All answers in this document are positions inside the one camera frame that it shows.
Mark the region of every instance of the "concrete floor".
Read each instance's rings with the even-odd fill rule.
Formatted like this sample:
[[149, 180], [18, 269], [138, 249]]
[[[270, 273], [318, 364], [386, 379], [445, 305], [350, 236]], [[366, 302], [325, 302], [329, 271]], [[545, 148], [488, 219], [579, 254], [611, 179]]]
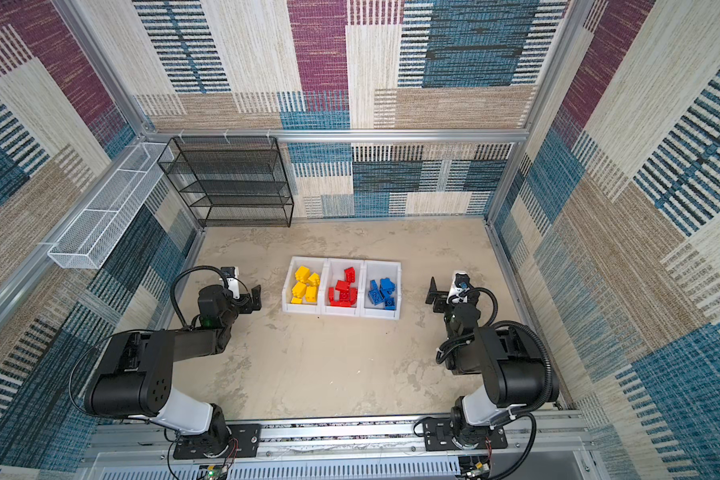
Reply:
[[[402, 262], [400, 320], [285, 314], [281, 291], [291, 256]], [[248, 286], [262, 285], [263, 308], [232, 326], [223, 354], [178, 362], [173, 385], [224, 409], [228, 419], [413, 414], [448, 411], [480, 385], [434, 362], [445, 340], [442, 314], [424, 304], [429, 279], [446, 288], [453, 270], [495, 292], [498, 320], [518, 314], [482, 220], [355, 221], [291, 228], [209, 228], [197, 264], [238, 266]], [[197, 312], [197, 291], [214, 283], [197, 272], [180, 306]], [[482, 296], [485, 315], [490, 301]], [[179, 325], [174, 317], [172, 328]]]

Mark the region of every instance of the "storage bin compartment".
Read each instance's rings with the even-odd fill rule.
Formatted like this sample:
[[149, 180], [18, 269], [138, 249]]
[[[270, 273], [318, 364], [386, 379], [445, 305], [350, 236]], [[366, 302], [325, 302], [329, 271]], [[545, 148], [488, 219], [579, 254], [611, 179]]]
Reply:
[[[362, 297], [365, 295], [365, 291], [362, 288], [362, 275], [364, 269], [363, 260], [354, 260], [349, 258], [329, 258], [326, 267], [326, 274], [320, 280], [320, 291], [318, 292], [318, 302], [320, 302], [320, 308], [322, 313], [326, 315], [344, 315], [344, 316], [359, 316], [360, 305], [362, 303]], [[350, 283], [350, 287], [358, 289], [358, 301], [354, 307], [346, 306], [331, 306], [330, 299], [328, 298], [328, 288], [336, 287], [337, 280], [344, 280], [344, 270], [349, 267], [355, 268], [355, 281]]]
[[[306, 266], [309, 268], [309, 274], [320, 275], [320, 287], [318, 288], [317, 302], [310, 303], [306, 299], [302, 300], [303, 303], [291, 303], [293, 294], [291, 290], [296, 285], [296, 277], [294, 274], [300, 266]], [[287, 313], [314, 313], [319, 314], [320, 310], [320, 292], [324, 288], [324, 282], [326, 278], [326, 271], [328, 268], [328, 259], [319, 256], [294, 256], [291, 257], [291, 265], [288, 268], [288, 276], [286, 282], [282, 286], [282, 311]]]
[[[362, 281], [363, 296], [360, 300], [360, 316], [367, 318], [381, 318], [389, 320], [400, 319], [400, 308], [403, 303], [402, 289], [403, 268], [400, 262], [382, 262], [380, 260], [365, 261], [365, 276]], [[394, 282], [394, 310], [385, 310], [384, 302], [374, 305], [368, 298], [368, 292], [371, 289], [371, 280], [376, 280], [377, 285], [381, 285], [382, 278], [389, 278]]]

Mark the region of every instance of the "black cable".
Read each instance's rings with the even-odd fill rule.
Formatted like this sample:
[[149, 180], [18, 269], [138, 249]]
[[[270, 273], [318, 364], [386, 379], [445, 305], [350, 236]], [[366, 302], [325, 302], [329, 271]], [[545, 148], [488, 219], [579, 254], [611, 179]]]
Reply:
[[181, 322], [181, 326], [184, 329], [189, 328], [190, 326], [187, 325], [186, 320], [184, 320], [184, 315], [179, 308], [179, 303], [176, 301], [176, 285], [179, 283], [179, 280], [191, 274], [192, 272], [197, 272], [198, 270], [211, 270], [212, 272], [216, 272], [217, 274], [219, 274], [222, 281], [224, 282], [224, 288], [227, 288], [229, 286], [229, 283], [227, 283], [226, 281], [226, 275], [224, 275], [221, 270], [211, 265], [193, 266], [192, 268], [184, 270], [181, 274], [177, 275], [176, 278], [173, 279], [173, 283], [171, 283], [170, 285], [170, 304], [173, 306], [173, 310], [179, 316], [179, 321]]
[[528, 437], [528, 444], [525, 446], [523, 454], [515, 461], [515, 463], [512, 464], [511, 467], [507, 468], [495, 477], [482, 477], [484, 480], [503, 480], [503, 478], [512, 475], [521, 465], [523, 465], [525, 459], [528, 458], [528, 455], [530, 454], [530, 448], [534, 446], [534, 441], [536, 440], [536, 417], [534, 417], [530, 413], [523, 413], [518, 415], [518, 418], [520, 417], [530, 418], [530, 437]]
[[166, 453], [166, 464], [168, 465], [168, 472], [170, 472], [171, 476], [174, 477], [176, 480], [181, 480], [181, 478], [177, 477], [175, 473], [173, 473], [173, 469], [170, 467], [170, 448], [178, 442], [179, 439], [173, 440], [170, 445], [168, 446], [168, 452]]
[[469, 345], [468, 342], [460, 342], [460, 343], [454, 343], [453, 345], [446, 347], [445, 350], [438, 350], [437, 354], [434, 356], [434, 361], [438, 365], [440, 365], [442, 362], [444, 362], [456, 349], [461, 348], [462, 346]]
[[[538, 335], [536, 335], [536, 332], [532, 331], [528, 326], [523, 325], [522, 323], [504, 320], [502, 322], [496, 323], [494, 325], [494, 328], [499, 329], [504, 326], [511, 326], [515, 329], [522, 330], [523, 332], [528, 334], [528, 336], [536, 344], [536, 348], [538, 349], [539, 354], [541, 354], [541, 362], [544, 364], [544, 388], [541, 389], [541, 393], [533, 403], [525, 407], [516, 408], [514, 410], [513, 414], [516, 416], [520, 416], [521, 414], [531, 413], [533, 410], [538, 409], [550, 398], [550, 394], [552, 393], [552, 360], [550, 359], [547, 349], [544, 347], [544, 343], [541, 341]], [[509, 412], [506, 412], [503, 415], [506, 417], [495, 423], [495, 426], [504, 426], [512, 421], [509, 418]]]
[[[483, 326], [489, 326], [491, 325], [494, 320], [496, 320], [496, 315], [499, 313], [499, 303], [496, 299], [496, 295], [494, 295], [493, 292], [491, 292], [487, 288], [483, 288], [482, 286], [475, 286], [470, 288], [469, 290], [464, 290], [458, 295], [451, 295], [448, 298], [448, 303], [450, 305], [453, 305], [453, 300], [461, 297], [464, 298], [465, 296], [468, 296], [472, 292], [479, 292], [479, 293], [485, 293], [490, 297], [490, 302], [493, 304], [493, 309], [490, 312], [490, 317], [488, 318], [488, 321], [483, 324]], [[472, 340], [474, 340], [474, 332], [468, 333], [467, 335], [462, 336], [456, 336], [451, 339], [445, 340], [442, 342], [440, 347], [438, 348], [437, 354], [434, 356], [434, 360], [438, 365], [440, 365], [442, 362], [444, 362], [457, 348], [468, 345]]]
[[416, 433], [416, 427], [420, 426], [421, 424], [423, 424], [423, 423], [426, 422], [427, 420], [443, 420], [443, 419], [444, 419], [444, 420], [449, 420], [450, 418], [445, 418], [445, 417], [440, 418], [440, 417], [430, 417], [430, 416], [429, 416], [429, 417], [421, 417], [419, 420], [416, 421], [416, 423], [413, 424], [413, 434], [414, 434], [415, 436], [417, 436], [417, 437], [423, 437], [423, 436], [424, 436], [424, 432], [422, 432], [422, 434], [419, 435], [418, 433]]
[[133, 329], [133, 330], [125, 330], [125, 331], [123, 331], [123, 332], [113, 333], [112, 335], [108, 335], [108, 336], [106, 336], [105, 338], [97, 341], [96, 343], [94, 343], [94, 344], [92, 345], [91, 348], [89, 348], [89, 349], [86, 350], [82, 355], [80, 355], [80, 357], [77, 359], [77, 361], [75, 362], [74, 366], [72, 367], [72, 371], [70, 372], [70, 380], [69, 380], [69, 385], [68, 385], [68, 388], [67, 388], [67, 393], [69, 394], [70, 402], [72, 403], [72, 406], [74, 406], [74, 408], [77, 408], [80, 412], [82, 412], [82, 413], [84, 413], [85, 415], [88, 415], [88, 416], [101, 417], [101, 418], [121, 418], [121, 417], [117, 417], [117, 416], [94, 415], [94, 414], [92, 414], [92, 413], [90, 413], [90, 412], [86, 412], [85, 410], [83, 410], [82, 408], [80, 408], [80, 406], [78, 406], [78, 405], [77, 405], [77, 402], [74, 400], [74, 395], [72, 394], [72, 379], [74, 378], [74, 373], [77, 371], [77, 367], [80, 366], [80, 362], [82, 362], [82, 361], [83, 361], [94, 349], [96, 349], [99, 345], [101, 345], [102, 343], [104, 343], [104, 342], [107, 341], [107, 340], [110, 340], [110, 339], [113, 338], [115, 335], [120, 335], [120, 334], [123, 334], [123, 333], [137, 333], [137, 332], [147, 332], [147, 333], [151, 333], [151, 332], [154, 332], [154, 330]]
[[470, 288], [469, 290], [464, 290], [464, 291], [462, 291], [461, 293], [459, 293], [459, 294], [457, 294], [457, 295], [451, 295], [451, 296], [448, 298], [448, 303], [451, 304], [451, 305], [453, 305], [453, 300], [454, 300], [455, 298], [457, 298], [457, 297], [464, 298], [464, 297], [468, 296], [468, 295], [469, 295], [470, 293], [472, 293], [472, 292], [485, 293], [486, 295], [488, 295], [488, 296], [490, 297], [490, 302], [493, 303], [493, 310], [490, 312], [490, 318], [488, 319], [488, 321], [485, 323], [484, 326], [490, 325], [491, 323], [494, 322], [494, 320], [496, 320], [496, 315], [499, 314], [499, 302], [498, 302], [498, 300], [496, 300], [496, 295], [494, 295], [494, 293], [491, 292], [489, 289], [483, 288], [482, 286], [473, 286], [473, 287]]

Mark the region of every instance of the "wire mesh shelf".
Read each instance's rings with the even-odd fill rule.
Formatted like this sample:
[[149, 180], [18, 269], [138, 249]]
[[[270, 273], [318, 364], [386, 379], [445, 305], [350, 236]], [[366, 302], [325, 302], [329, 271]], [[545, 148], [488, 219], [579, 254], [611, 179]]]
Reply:
[[158, 165], [201, 226], [290, 226], [293, 196], [277, 140], [172, 138]]
[[139, 144], [70, 223], [48, 256], [61, 268], [101, 268], [162, 177], [157, 160], [172, 156], [165, 144]]

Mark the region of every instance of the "aluminum rail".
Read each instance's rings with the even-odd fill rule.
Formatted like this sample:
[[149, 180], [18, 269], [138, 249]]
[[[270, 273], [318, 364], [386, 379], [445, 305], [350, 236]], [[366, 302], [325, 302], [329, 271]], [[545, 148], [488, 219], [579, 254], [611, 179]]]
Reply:
[[284, 142], [378, 142], [378, 143], [516, 143], [528, 138], [522, 128], [494, 129], [433, 129], [433, 130], [286, 130], [286, 129], [229, 129], [229, 130], [159, 130], [144, 132], [147, 141], [167, 142], [174, 137], [274, 137]]

